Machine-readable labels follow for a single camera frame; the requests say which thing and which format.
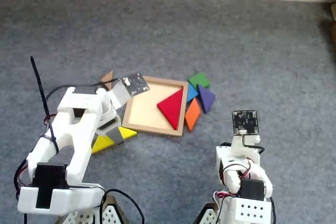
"yellow triangle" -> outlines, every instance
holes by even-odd
[[[114,141],[108,136],[98,136],[92,147],[92,153],[99,152],[114,144]]]
[[[127,128],[124,128],[124,127],[119,127],[119,131],[120,131],[123,139],[128,139],[132,136],[137,135],[136,131],[133,131],[133,130],[130,130],[130,129],[127,129]]]

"black cable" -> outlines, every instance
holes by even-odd
[[[101,82],[97,82],[97,83],[93,83],[93,84],[65,84],[65,85],[60,85],[55,87],[54,89],[52,89],[46,96],[46,100],[48,101],[48,99],[51,97],[52,94],[54,94],[57,90],[59,89],[63,89],[63,88],[70,88],[70,87],[96,87],[96,86],[100,86],[100,85],[104,85],[110,82],[114,82],[117,80],[121,80],[120,78],[114,78],[111,79],[109,81],[101,81]]]
[[[222,212],[222,207],[223,207],[224,199],[225,199],[225,198],[222,199],[221,207],[220,207],[220,209],[219,209],[219,212],[218,212],[218,215],[217,215],[217,219],[216,219],[215,224],[217,224],[217,222],[219,221],[219,217],[220,217],[221,212]]]
[[[38,70],[37,70],[37,67],[36,67],[36,64],[35,64],[35,60],[32,56],[30,57],[30,62],[31,62],[31,65],[32,65],[33,70],[34,70],[34,74],[35,74],[37,84],[38,84],[38,89],[40,90],[40,95],[41,95],[41,99],[42,99],[42,103],[43,103],[43,108],[44,108],[44,111],[46,112],[46,118],[47,118],[47,121],[49,123],[49,128],[50,128],[50,133],[51,133],[51,141],[53,142],[53,144],[55,146],[56,154],[58,154],[59,148],[58,148],[58,145],[56,143],[56,138],[54,136],[53,127],[52,127],[52,125],[50,124],[50,121],[49,121],[50,120],[50,114],[49,114],[49,108],[48,108],[47,100],[44,96],[44,91],[43,91],[43,87],[42,87],[41,78],[40,78],[40,75],[38,73]]]
[[[272,204],[272,214],[273,214],[273,224],[277,223],[277,214],[275,213],[275,204],[274,204],[274,200],[272,197],[269,198],[271,200],[271,204]]]
[[[135,205],[135,207],[139,211],[139,214],[141,215],[141,223],[144,224],[145,223],[145,217],[144,217],[144,215],[143,215],[143,213],[142,213],[139,205],[135,202],[134,199],[132,199],[131,196],[129,196],[128,194],[126,194],[123,191],[118,190],[118,189],[108,189],[108,190],[105,191],[104,196],[101,199],[101,203],[100,203],[100,206],[99,206],[99,223],[100,224],[103,223],[103,217],[102,217],[103,216],[103,205],[104,205],[104,203],[106,201],[108,193],[110,193],[112,191],[115,192],[115,193],[120,193],[121,195],[125,196],[127,199],[129,199]]]
[[[262,147],[262,146],[258,146],[258,145],[247,145],[245,144],[245,135],[243,135],[243,145],[245,147],[248,147],[248,148],[252,148],[252,149],[259,149],[259,154],[263,153],[265,151],[265,148]]]
[[[21,162],[21,164],[18,166],[18,168],[16,169],[16,172],[14,174],[14,187],[16,190],[16,198],[18,199],[18,193],[20,190],[19,184],[17,182],[17,178],[19,177],[19,172],[20,170],[25,166],[25,164],[27,163],[26,158]]]

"red wire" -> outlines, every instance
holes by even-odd
[[[53,118],[53,117],[56,116],[56,115],[57,115],[57,113],[56,113],[56,114],[51,114],[50,117],[49,117],[49,119],[50,119],[50,118]],[[45,118],[43,119],[43,123],[44,123],[44,125],[47,125],[47,120],[48,120],[47,117],[45,117]]]
[[[249,164],[249,167],[248,167],[248,168],[246,168],[246,166],[241,165],[241,164],[230,164],[230,165],[226,166],[226,167],[223,169],[223,180],[222,180],[223,185],[225,185],[225,183],[224,183],[224,171],[225,171],[225,169],[228,169],[229,167],[234,166],[234,165],[242,166],[243,168],[246,169],[246,171],[245,171],[242,175],[240,175],[240,178],[242,178],[242,177],[245,177],[245,176],[249,173],[249,171],[250,171],[250,169],[251,169],[251,163],[248,162],[248,164]]]

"green square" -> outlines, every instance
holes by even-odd
[[[209,87],[210,83],[205,73],[197,73],[189,78],[190,84],[197,90],[197,84],[202,85],[203,87]]]

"perforated panel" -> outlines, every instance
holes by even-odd
[[[235,219],[256,224],[269,224],[271,203],[267,201],[235,198]]]
[[[119,216],[113,206],[107,206],[103,212],[103,224],[120,224]]]
[[[96,211],[96,223],[99,222],[99,211]],[[74,212],[69,214],[62,224],[93,224],[93,210]],[[102,216],[103,224],[121,224],[119,216],[113,206],[107,206]]]
[[[92,224],[93,210],[69,214],[62,224]]]
[[[217,214],[213,209],[207,209],[199,224],[216,224]]]

